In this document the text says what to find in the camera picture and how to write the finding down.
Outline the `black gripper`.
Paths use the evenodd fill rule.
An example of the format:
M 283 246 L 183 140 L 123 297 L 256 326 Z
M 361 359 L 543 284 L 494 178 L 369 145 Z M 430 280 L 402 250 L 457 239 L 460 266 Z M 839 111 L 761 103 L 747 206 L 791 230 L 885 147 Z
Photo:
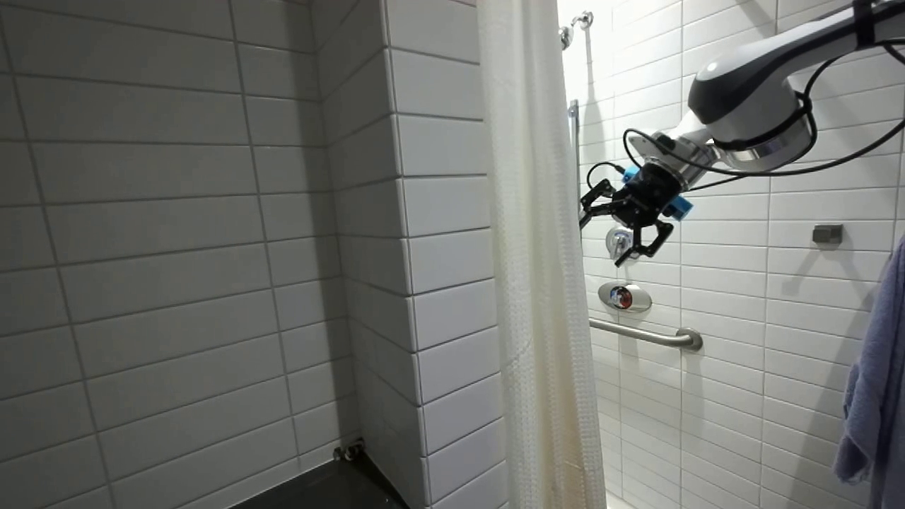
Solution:
M 578 230 L 595 216 L 617 216 L 619 226 L 629 236 L 617 266 L 624 266 L 632 258 L 653 258 L 676 230 L 658 217 L 685 217 L 680 188 L 656 165 L 627 167 L 619 193 L 610 182 L 600 182 L 578 198 Z

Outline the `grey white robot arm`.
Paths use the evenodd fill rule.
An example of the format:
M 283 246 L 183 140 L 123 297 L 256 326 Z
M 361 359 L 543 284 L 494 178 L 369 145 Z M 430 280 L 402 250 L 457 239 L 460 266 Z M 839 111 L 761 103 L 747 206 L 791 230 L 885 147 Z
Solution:
M 595 182 L 578 198 L 578 223 L 610 216 L 629 232 L 612 258 L 653 258 L 690 213 L 707 174 L 714 188 L 740 178 L 786 178 L 849 165 L 791 169 L 817 145 L 810 85 L 846 53 L 882 48 L 899 59 L 905 0 L 851 0 L 846 10 L 788 31 L 733 48 L 704 66 L 686 90 L 686 113 L 666 133 L 621 131 L 627 167 L 617 165 L 621 188 Z

